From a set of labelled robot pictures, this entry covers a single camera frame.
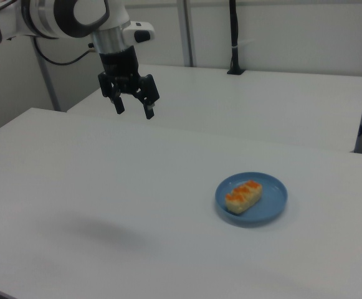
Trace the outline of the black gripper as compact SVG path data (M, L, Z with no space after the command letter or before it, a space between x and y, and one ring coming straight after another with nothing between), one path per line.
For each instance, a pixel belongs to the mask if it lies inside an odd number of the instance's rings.
M104 71L98 75L100 89L114 104L120 115L125 111L121 93L133 94L144 108L147 120L154 117L153 107L160 98L152 75L140 77L138 59L133 46L114 54L100 54Z

